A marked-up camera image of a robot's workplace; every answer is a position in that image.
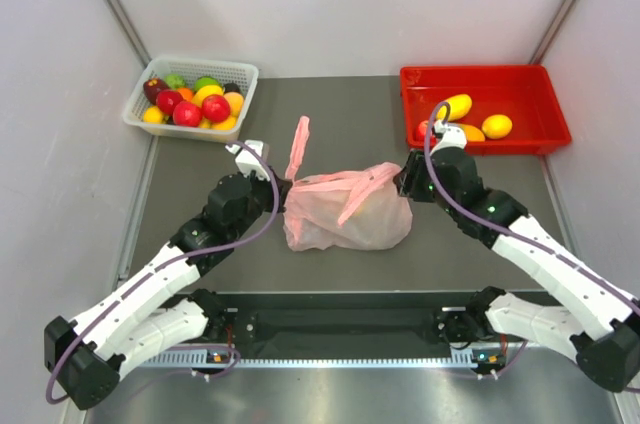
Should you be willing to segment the pink translucent plastic bag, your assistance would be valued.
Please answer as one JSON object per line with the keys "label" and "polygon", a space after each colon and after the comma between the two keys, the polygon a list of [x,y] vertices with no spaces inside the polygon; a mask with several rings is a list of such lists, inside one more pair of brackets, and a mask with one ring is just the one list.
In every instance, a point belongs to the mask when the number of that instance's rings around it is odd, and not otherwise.
{"label": "pink translucent plastic bag", "polygon": [[297,178],[310,137],[310,119],[299,119],[285,178],[292,182],[284,204],[284,232],[296,252],[336,246],[377,251],[409,234],[413,214],[394,178],[401,171],[384,162],[360,171]]}

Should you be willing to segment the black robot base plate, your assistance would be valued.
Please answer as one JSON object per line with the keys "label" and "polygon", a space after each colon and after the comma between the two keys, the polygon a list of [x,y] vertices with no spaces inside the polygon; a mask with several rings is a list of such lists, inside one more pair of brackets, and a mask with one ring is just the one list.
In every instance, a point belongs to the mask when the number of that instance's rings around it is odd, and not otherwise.
{"label": "black robot base plate", "polygon": [[210,342],[232,341],[245,359],[444,356],[454,343],[490,338],[467,313],[468,293],[218,294]]}

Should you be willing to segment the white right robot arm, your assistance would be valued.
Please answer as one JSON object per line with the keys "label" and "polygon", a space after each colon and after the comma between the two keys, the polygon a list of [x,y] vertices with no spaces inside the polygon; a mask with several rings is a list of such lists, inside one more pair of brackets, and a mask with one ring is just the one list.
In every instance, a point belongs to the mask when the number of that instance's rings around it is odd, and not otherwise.
{"label": "white right robot arm", "polygon": [[509,334],[563,355],[595,384],[626,392],[639,374],[639,299],[599,276],[510,194],[487,188],[461,148],[410,151],[398,193],[438,205],[466,236],[516,265],[556,300],[541,306],[487,287],[465,308],[476,338]]}

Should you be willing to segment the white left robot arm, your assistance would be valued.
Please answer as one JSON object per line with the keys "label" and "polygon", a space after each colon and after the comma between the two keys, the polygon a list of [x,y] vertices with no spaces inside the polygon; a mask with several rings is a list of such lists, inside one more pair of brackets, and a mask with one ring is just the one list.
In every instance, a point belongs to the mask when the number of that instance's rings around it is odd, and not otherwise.
{"label": "white left robot arm", "polygon": [[283,212],[292,185],[290,177],[261,179],[256,172],[223,177],[203,209],[138,273],[73,319],[50,321],[44,329],[46,400],[58,403],[53,388],[60,386],[78,409],[87,410],[140,364],[173,346],[194,339],[229,344],[229,312],[214,292],[197,289],[172,308],[164,305],[251,242],[249,228],[264,213]]}

